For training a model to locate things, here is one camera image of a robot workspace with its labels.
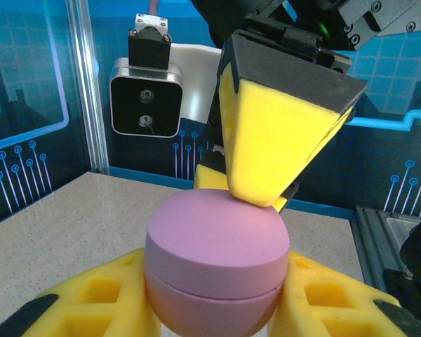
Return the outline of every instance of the pink cable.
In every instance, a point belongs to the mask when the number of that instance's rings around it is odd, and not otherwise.
[[[148,4],[148,14],[157,16],[157,8],[159,6],[160,0],[149,0]]]

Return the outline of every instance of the camera lens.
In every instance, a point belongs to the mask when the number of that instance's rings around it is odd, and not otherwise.
[[[144,104],[150,104],[154,101],[154,93],[151,90],[145,89],[140,92],[140,102]]]
[[[153,118],[151,116],[146,115],[146,114],[144,114],[143,116],[141,116],[139,118],[139,126],[141,126],[143,128],[149,127],[152,122],[153,122]]]

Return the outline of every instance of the blue circuit wallpaper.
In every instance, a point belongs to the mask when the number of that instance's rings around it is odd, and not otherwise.
[[[147,1],[95,0],[89,10],[110,164],[193,180],[212,147],[203,124],[182,120],[179,134],[161,140],[110,128],[112,65],[127,56],[127,31]],[[213,45],[187,0],[161,0],[159,15],[173,42]],[[421,32],[345,54],[368,90],[356,119],[306,169],[296,198],[421,216]],[[64,1],[0,1],[0,220],[90,168],[73,60]]]

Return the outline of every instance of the glass panel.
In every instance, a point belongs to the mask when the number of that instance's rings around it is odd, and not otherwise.
[[[0,220],[89,169],[64,1],[0,1]]]

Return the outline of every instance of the cutout hole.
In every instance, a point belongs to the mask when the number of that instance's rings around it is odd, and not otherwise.
[[[311,269],[312,268],[312,266],[309,263],[307,263],[306,261],[304,261],[301,258],[296,258],[295,262],[296,262],[296,265],[299,268],[303,268],[303,269]]]
[[[330,337],[382,337],[370,322],[356,322],[340,319],[325,319],[324,326]]]
[[[69,315],[47,337],[103,337],[112,319],[111,315]]]
[[[119,265],[122,265],[122,266],[124,266],[124,265],[132,265],[133,262],[134,262],[134,260],[135,260],[135,256],[134,255],[124,256],[123,258],[120,259]]]
[[[119,297],[121,282],[109,277],[91,278],[76,298],[76,303],[115,303]]]
[[[311,283],[306,286],[305,293],[310,305],[354,308],[354,304],[346,296],[343,287],[335,282]]]

